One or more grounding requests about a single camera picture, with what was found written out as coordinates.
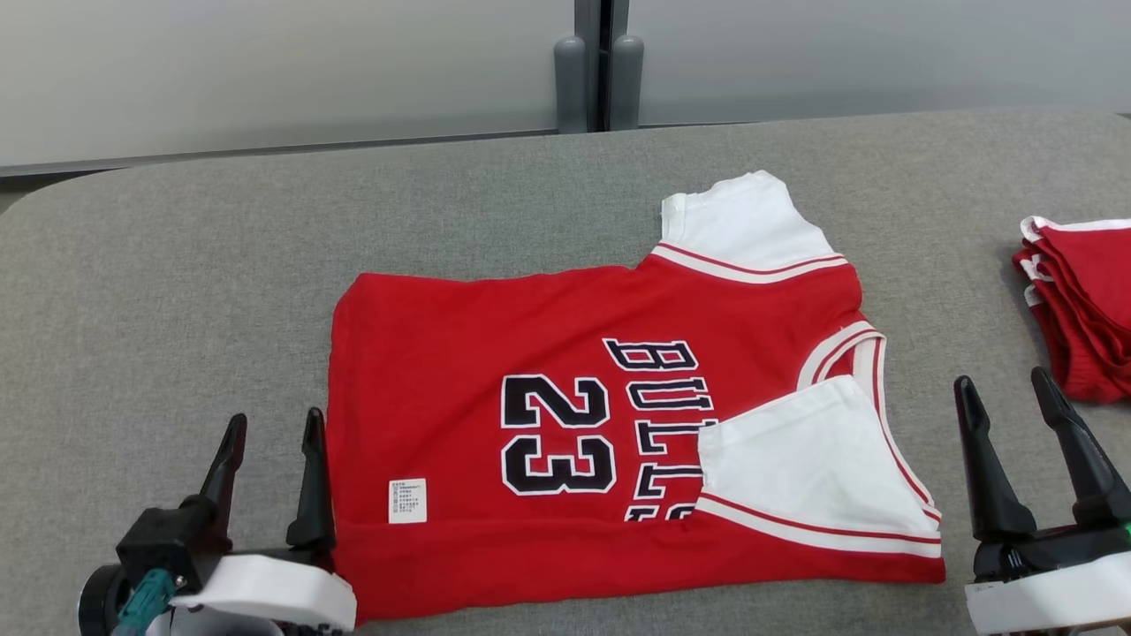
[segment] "teal connector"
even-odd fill
[[[138,633],[145,634],[149,624],[165,611],[174,592],[176,586],[169,570],[154,568],[147,571],[141,584],[130,594],[126,607],[118,613],[119,627],[140,629]]]

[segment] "folded clothing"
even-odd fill
[[[1131,220],[1061,225],[1030,216],[1013,265],[1072,399],[1131,396]]]

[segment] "gray fabric surface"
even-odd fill
[[[1045,525],[1072,490],[1028,370],[1046,355],[1009,266],[1018,222],[1131,216],[1131,123],[994,111],[677,128],[96,174],[0,216],[0,631],[67,634],[146,506],[199,488],[250,418],[232,535],[280,545],[330,312],[362,270],[481,278],[633,264],[659,201],[766,169],[856,265],[890,338],[893,435],[943,512],[938,586],[793,582],[478,609],[363,634],[969,634],[951,383],[974,377]],[[1131,476],[1131,410],[1085,407]]]

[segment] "white label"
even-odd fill
[[[428,521],[428,485],[422,479],[389,482],[389,523]]]

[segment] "red jersey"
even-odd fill
[[[1096,402],[1131,395],[1131,220],[1061,225],[1029,216],[1021,235],[1013,264],[1033,281],[1025,299],[1064,395]]]
[[[944,578],[853,267],[765,172],[663,226],[634,268],[349,287],[327,436],[359,620]]]

